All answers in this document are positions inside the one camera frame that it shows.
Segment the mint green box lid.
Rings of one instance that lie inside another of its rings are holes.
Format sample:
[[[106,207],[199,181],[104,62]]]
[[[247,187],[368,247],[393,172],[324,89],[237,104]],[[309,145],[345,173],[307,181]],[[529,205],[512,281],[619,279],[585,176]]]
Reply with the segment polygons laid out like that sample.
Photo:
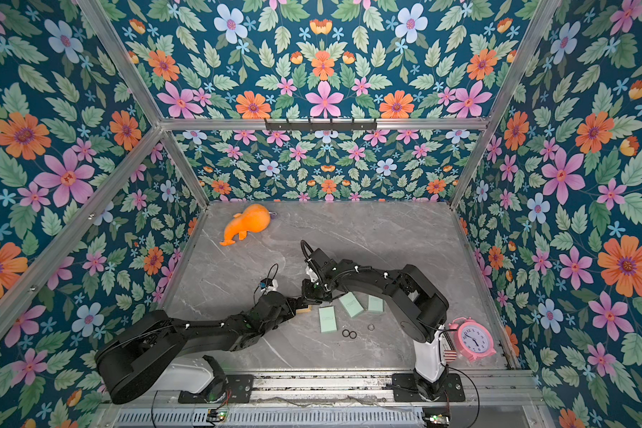
[[[337,331],[335,308],[332,306],[319,308],[319,325],[321,333]]]

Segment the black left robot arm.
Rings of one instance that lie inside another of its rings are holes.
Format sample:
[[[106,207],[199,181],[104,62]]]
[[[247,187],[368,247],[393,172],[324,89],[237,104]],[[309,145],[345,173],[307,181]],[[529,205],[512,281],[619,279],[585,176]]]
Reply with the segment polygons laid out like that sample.
[[[112,403],[126,404],[149,392],[176,358],[249,348],[308,306],[301,297],[268,292],[250,310],[222,320],[188,321],[155,310],[105,344],[96,353],[96,369]]]

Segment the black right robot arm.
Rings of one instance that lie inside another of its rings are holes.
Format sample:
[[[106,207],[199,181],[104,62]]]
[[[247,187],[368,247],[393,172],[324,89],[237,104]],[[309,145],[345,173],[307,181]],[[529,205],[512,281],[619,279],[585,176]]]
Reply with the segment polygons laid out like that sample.
[[[352,260],[336,261],[301,241],[308,279],[302,296],[308,305],[331,303],[350,294],[381,299],[403,332],[413,340],[416,363],[414,392],[426,401],[443,394],[449,363],[445,360],[449,302],[416,266],[378,269]]]

